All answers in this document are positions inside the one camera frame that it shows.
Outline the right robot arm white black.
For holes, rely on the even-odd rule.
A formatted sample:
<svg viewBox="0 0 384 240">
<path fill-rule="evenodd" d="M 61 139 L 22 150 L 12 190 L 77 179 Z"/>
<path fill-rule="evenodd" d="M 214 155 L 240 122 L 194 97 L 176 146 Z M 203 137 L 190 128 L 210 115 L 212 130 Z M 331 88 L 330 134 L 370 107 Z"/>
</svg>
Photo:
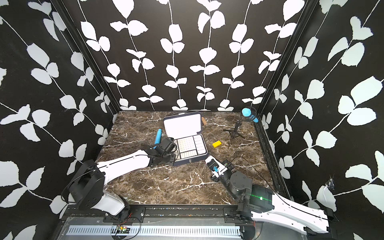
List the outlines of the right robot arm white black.
<svg viewBox="0 0 384 240">
<path fill-rule="evenodd" d="M 253 183 L 229 161 L 213 156 L 205 160 L 212 180 L 221 183 L 238 204 L 235 216 L 254 222 L 270 223 L 294 230 L 310 240 L 336 240 L 330 216 L 325 210 L 313 209 L 282 197 L 269 188 Z"/>
</svg>

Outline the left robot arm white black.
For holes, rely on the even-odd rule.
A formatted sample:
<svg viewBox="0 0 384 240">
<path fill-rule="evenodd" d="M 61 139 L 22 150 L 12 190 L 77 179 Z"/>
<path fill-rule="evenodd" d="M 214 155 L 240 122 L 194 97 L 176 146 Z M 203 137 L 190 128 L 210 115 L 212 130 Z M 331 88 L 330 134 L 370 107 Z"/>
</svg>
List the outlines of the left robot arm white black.
<svg viewBox="0 0 384 240">
<path fill-rule="evenodd" d="M 117 216 L 127 211 L 129 206 L 118 195 L 106 191 L 105 186 L 138 169 L 173 164 L 176 149 L 174 139 L 166 138 L 159 144 L 114 160 L 98 163 L 88 160 L 63 189 L 62 200 L 69 204 L 69 197 L 72 197 L 79 210 L 96 209 Z"/>
</svg>

